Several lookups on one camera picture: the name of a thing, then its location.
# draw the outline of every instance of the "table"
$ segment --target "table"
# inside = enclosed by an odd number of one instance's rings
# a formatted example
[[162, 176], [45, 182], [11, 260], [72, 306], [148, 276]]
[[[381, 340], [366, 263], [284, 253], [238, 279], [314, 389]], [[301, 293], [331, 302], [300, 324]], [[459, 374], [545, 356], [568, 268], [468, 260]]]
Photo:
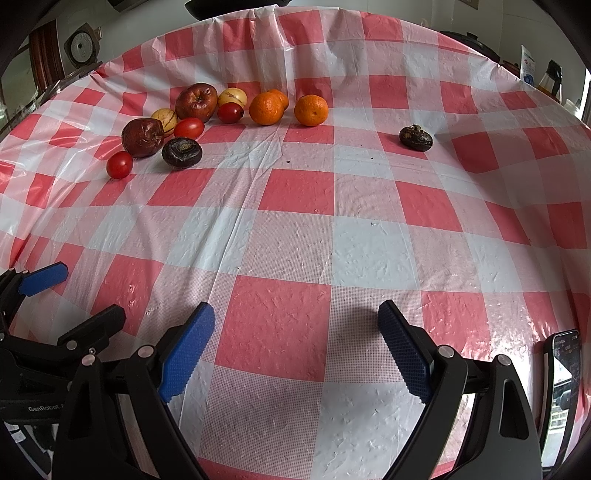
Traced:
[[[158, 153], [108, 181], [123, 126], [194, 82], [276, 87], [291, 106], [270, 127], [212, 118], [195, 168]], [[315, 128], [293, 116], [309, 93], [330, 106]], [[413, 123], [426, 153], [398, 140]], [[381, 478], [422, 410], [377, 330], [382, 301], [464, 356], [509, 355], [534, 416], [537, 342], [578, 327], [586, 355], [590, 150], [559, 104], [432, 30], [318, 8], [203, 21], [105, 64], [0, 145], [0, 267], [70, 268], [14, 333], [55, 342], [118, 303], [111, 359], [208, 301], [215, 333], [170, 408], [211, 478]], [[469, 414], [467, 398], [438, 471]]]

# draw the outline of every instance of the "tomato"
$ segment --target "tomato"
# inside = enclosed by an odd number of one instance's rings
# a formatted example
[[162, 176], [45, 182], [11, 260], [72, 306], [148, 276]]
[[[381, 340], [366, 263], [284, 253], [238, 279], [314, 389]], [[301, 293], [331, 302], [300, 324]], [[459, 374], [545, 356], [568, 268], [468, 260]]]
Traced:
[[205, 124], [199, 118], [186, 118], [174, 127], [175, 137], [186, 137], [197, 140], [203, 133]]
[[107, 173], [112, 179], [124, 179], [131, 173], [134, 159], [125, 151], [117, 152], [107, 160]]
[[242, 115], [244, 115], [244, 109], [234, 102], [224, 103], [217, 109], [217, 117], [225, 124], [235, 124]]

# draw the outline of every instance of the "red and white checkered tablecloth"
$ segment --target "red and white checkered tablecloth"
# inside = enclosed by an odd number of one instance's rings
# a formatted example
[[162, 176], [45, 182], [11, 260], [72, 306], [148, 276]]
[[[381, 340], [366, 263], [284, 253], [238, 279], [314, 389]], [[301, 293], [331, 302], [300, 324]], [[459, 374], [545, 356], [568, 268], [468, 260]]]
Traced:
[[[291, 107], [270, 127], [212, 118], [190, 170], [156, 154], [108, 181], [123, 126], [194, 82], [280, 88]], [[319, 127], [293, 116], [308, 93], [330, 106]], [[428, 152], [397, 140], [412, 123]], [[0, 267], [70, 268], [14, 333], [55, 342], [118, 303], [115, 358], [208, 301], [215, 334], [171, 409], [211, 478], [381, 478], [422, 409], [377, 330], [382, 301], [464, 356], [511, 356], [535, 416], [536, 342], [578, 327], [588, 364], [590, 151], [560, 105], [414, 24], [315, 8], [200, 22], [105, 64], [1, 144]]]

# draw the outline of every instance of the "red square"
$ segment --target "red square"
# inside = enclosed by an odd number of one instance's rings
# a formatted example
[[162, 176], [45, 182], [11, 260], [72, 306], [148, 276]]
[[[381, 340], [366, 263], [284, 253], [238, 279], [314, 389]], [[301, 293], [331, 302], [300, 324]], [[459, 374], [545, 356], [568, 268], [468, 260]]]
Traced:
[[324, 380], [330, 285], [239, 275], [216, 365], [270, 377]]
[[400, 138], [396, 134], [386, 134], [384, 132], [378, 132], [378, 137], [382, 143], [382, 148], [385, 152], [397, 153], [398, 155], [406, 155], [407, 157], [427, 159], [425, 152], [417, 152], [411, 150], [400, 143]]
[[49, 140], [49, 144], [55, 145], [56, 147], [71, 148], [76, 145], [76, 142], [78, 142], [78, 138], [80, 138], [83, 131], [84, 130], [80, 128], [62, 122], [57, 129], [57, 132], [53, 135], [51, 140]]
[[569, 153], [564, 140], [553, 127], [524, 128], [523, 131], [534, 149], [536, 159]]
[[521, 222], [512, 208], [503, 207], [492, 202], [486, 202], [486, 206], [499, 226], [503, 240], [517, 244], [530, 244], [530, 239], [527, 238]]
[[209, 478], [223, 478], [224, 480], [292, 480], [282, 476], [265, 475], [264, 473], [240, 470], [221, 463], [211, 462], [199, 457], [199, 465]]
[[68, 280], [70, 280], [70, 275], [74, 271], [74, 268], [76, 267], [76, 264], [78, 263], [83, 251], [84, 247], [81, 247], [80, 245], [64, 244], [60, 252], [57, 254], [55, 262], [65, 263], [69, 272], [68, 278], [65, 281], [52, 288], [52, 290], [57, 294], [64, 294]]
[[169, 173], [147, 205], [192, 207], [214, 171], [214, 168], [195, 168]]
[[525, 92], [507, 92], [499, 94], [509, 110], [537, 108], [535, 102]]
[[234, 143], [245, 128], [244, 124], [212, 125], [198, 140], [200, 144]]
[[12, 247], [10, 249], [10, 261], [9, 261], [10, 267], [13, 267], [15, 262], [17, 261], [17, 258], [20, 257], [20, 255], [22, 253], [22, 249], [25, 248], [25, 244], [27, 243], [27, 240], [29, 238], [30, 237], [27, 237], [27, 239], [22, 240], [17, 236], [14, 237], [14, 240], [12, 241]]
[[86, 105], [95, 106], [105, 96], [104, 92], [97, 92], [91, 88], [85, 88], [82, 93], [74, 100], [76, 103], [85, 103]]
[[164, 45], [166, 46], [166, 61], [192, 57], [193, 52], [193, 29], [183, 28], [175, 32], [167, 33], [164, 36]]
[[587, 236], [580, 202], [548, 205], [550, 228], [562, 248], [587, 248]]
[[254, 31], [254, 20], [250, 18], [237, 18], [226, 20], [223, 23], [223, 50], [254, 50], [252, 43], [251, 26]]
[[0, 161], [0, 193], [6, 191], [8, 182], [12, 178], [12, 172], [14, 172], [14, 165]]
[[552, 300], [547, 291], [524, 292], [523, 298], [529, 314], [534, 342], [547, 339], [558, 332], [558, 322], [554, 316]]
[[101, 188], [96, 197], [92, 200], [89, 206], [100, 207], [106, 205], [114, 205], [119, 196], [125, 190], [127, 184], [133, 180], [135, 173], [127, 175], [121, 180], [108, 180], [105, 185]]
[[169, 91], [168, 91], [168, 99], [170, 100], [170, 105], [168, 106], [171, 110], [174, 110], [174, 104], [177, 102], [177, 98], [180, 95], [180, 93], [185, 89], [186, 87], [172, 87]]
[[130, 116], [142, 116], [144, 113], [144, 104], [148, 98], [148, 92], [128, 93], [123, 92], [123, 105], [119, 113]]
[[335, 174], [273, 168], [259, 210], [332, 215], [335, 211]]
[[484, 173], [499, 168], [495, 150], [486, 132], [454, 138], [452, 144], [464, 170], [470, 173]]
[[38, 113], [30, 113], [21, 123], [16, 126], [12, 132], [10, 132], [10, 134], [22, 140], [29, 140], [33, 130], [35, 129], [35, 126], [37, 125], [37, 122], [40, 119], [41, 115]]
[[335, 128], [332, 125], [305, 127], [300, 124], [290, 124], [283, 141], [333, 145], [335, 143]]
[[361, 23], [366, 40], [386, 40], [402, 42], [402, 24], [398, 18], [361, 13]]
[[398, 75], [370, 75], [369, 94], [374, 108], [408, 110], [406, 77]]
[[318, 10], [280, 15], [279, 23], [290, 45], [324, 42], [322, 20]]
[[123, 73], [144, 67], [142, 59], [142, 45], [132, 48], [121, 55], [123, 59]]
[[45, 247], [47, 246], [48, 243], [49, 243], [48, 238], [45, 238], [43, 236], [40, 236], [37, 238], [35, 245], [31, 249], [31, 253], [29, 253], [28, 258], [25, 261], [25, 268], [26, 269], [28, 269], [29, 271], [33, 271], [37, 268], [37, 264], [39, 263], [39, 259], [41, 258], [41, 255], [43, 254], [43, 251], [45, 250]]
[[397, 181], [407, 224], [461, 232], [456, 211], [444, 190]]
[[447, 35], [443, 35], [442, 33], [437, 34], [437, 42], [439, 44], [439, 48], [442, 48], [443, 50], [451, 50], [466, 54], [469, 50], [468, 47], [466, 47], [463, 43], [460, 43], [457, 40], [448, 37]]
[[240, 88], [240, 90], [243, 90], [244, 93], [246, 93], [245, 112], [248, 110], [248, 107], [250, 107], [252, 99], [262, 92], [261, 82], [228, 82], [228, 88], [231, 87]]
[[88, 185], [90, 185], [90, 181], [80, 181], [78, 183], [75, 183], [72, 186], [72, 189], [66, 195], [66, 198], [64, 198], [61, 201], [60, 207], [67, 208], [73, 206], [74, 202], [78, 199], [78, 197], [81, 195], [81, 193], [85, 190], [85, 188]]
[[95, 315], [114, 303], [121, 305], [126, 316], [123, 331], [136, 335], [162, 266], [153, 260], [115, 255], [90, 314]]
[[100, 145], [97, 147], [95, 153], [93, 154], [93, 157], [97, 160], [109, 160], [111, 155], [120, 150], [123, 150], [121, 136], [111, 135], [109, 137], [105, 137], [100, 142]]
[[35, 178], [33, 178], [33, 182], [27, 193], [27, 205], [43, 209], [47, 207], [47, 199], [51, 193], [51, 186], [53, 185], [54, 179], [55, 177], [50, 177], [43, 173], [35, 173]]
[[462, 356], [486, 359], [491, 333], [482, 293], [424, 291], [423, 328], [436, 345], [450, 345]]
[[313, 79], [295, 79], [295, 98], [300, 99], [304, 95], [321, 96], [329, 108], [334, 107], [330, 77], [319, 77]]
[[443, 100], [443, 109], [447, 113], [478, 113], [472, 98], [472, 90], [468, 85], [442, 82], [441, 99]]

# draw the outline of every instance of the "bottle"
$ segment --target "bottle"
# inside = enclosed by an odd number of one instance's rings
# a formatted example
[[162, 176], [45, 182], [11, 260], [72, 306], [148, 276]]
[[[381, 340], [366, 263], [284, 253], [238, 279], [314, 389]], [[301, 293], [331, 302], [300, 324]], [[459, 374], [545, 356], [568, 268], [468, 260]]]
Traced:
[[538, 85], [538, 90], [558, 103], [562, 103], [562, 67], [554, 60], [550, 60], [548, 69]]

